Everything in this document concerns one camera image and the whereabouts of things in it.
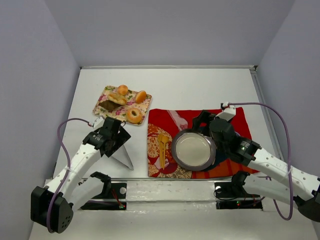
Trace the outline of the ring bagel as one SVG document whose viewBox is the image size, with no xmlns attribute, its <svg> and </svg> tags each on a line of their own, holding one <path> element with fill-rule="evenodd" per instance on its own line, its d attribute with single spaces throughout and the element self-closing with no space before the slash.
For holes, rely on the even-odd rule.
<svg viewBox="0 0 320 240">
<path fill-rule="evenodd" d="M 138 108 L 132 107 L 126 111 L 126 120 L 129 123 L 138 124 L 142 121 L 142 118 L 142 112 Z"/>
</svg>

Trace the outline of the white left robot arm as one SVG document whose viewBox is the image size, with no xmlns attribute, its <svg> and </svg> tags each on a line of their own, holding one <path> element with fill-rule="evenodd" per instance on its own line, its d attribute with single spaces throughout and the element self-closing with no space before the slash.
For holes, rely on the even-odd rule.
<svg viewBox="0 0 320 240">
<path fill-rule="evenodd" d="M 103 156 L 110 158 L 130 139 L 125 122 L 107 117 L 82 140 L 79 149 L 70 157 L 61 145 L 67 164 L 43 187 L 36 186 L 30 195 L 30 219 L 47 228 L 48 232 L 63 233 L 70 225 L 74 212 L 92 198 L 114 194 L 108 175 L 95 171 L 85 182 L 85 173 Z"/>
</svg>

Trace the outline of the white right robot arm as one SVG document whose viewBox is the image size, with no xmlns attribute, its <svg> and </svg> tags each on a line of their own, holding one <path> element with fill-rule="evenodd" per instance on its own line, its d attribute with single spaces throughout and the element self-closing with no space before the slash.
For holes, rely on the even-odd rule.
<svg viewBox="0 0 320 240">
<path fill-rule="evenodd" d="M 271 178 L 271 189 L 261 189 L 269 198 L 296 204 L 298 211 L 306 218 L 320 220 L 320 179 L 305 173 L 267 152 L 258 143 L 238 136 L 231 124 L 231 118 L 223 113 L 211 114 L 203 110 L 192 120 L 192 129 L 198 130 L 205 124 L 203 134 L 212 138 L 218 151 L 231 161 L 266 174 Z"/>
</svg>

